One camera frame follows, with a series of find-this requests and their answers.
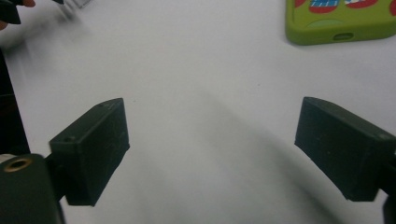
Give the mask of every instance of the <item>white table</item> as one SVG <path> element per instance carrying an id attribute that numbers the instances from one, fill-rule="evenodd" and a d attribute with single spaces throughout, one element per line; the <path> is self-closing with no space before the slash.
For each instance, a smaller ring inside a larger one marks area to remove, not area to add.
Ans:
<path id="1" fill-rule="evenodd" d="M 396 133 L 396 37 L 294 46 L 284 12 L 262 0 L 93 0 L 73 21 L 50 1 L 21 10 L 0 46 L 34 153 L 97 103 L 127 110 L 131 149 L 94 208 L 62 201 L 67 223 L 382 223 L 383 192 L 345 200 L 293 142 L 306 95 Z"/>

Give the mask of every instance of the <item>green phone case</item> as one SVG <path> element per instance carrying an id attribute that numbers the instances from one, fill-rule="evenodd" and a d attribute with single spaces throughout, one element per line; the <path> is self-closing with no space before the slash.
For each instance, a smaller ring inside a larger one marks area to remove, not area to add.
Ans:
<path id="1" fill-rule="evenodd" d="M 286 36 L 298 45 L 396 34 L 396 0 L 287 0 Z"/>

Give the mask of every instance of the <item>phone case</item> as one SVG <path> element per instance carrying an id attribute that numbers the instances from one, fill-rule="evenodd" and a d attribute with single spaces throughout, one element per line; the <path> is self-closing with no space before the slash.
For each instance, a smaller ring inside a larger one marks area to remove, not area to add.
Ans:
<path id="1" fill-rule="evenodd" d="M 396 34 L 396 0 L 287 0 L 286 36 L 298 45 Z"/>

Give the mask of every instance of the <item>white surface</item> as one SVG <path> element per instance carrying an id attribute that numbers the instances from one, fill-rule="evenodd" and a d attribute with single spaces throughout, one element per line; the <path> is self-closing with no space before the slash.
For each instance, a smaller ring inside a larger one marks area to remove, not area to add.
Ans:
<path id="1" fill-rule="evenodd" d="M 67 223 L 381 223 L 293 145 L 304 96 L 396 133 L 396 38 L 298 47 L 284 1 L 50 1 L 0 34 L 31 149 L 123 97 L 132 148 Z"/>

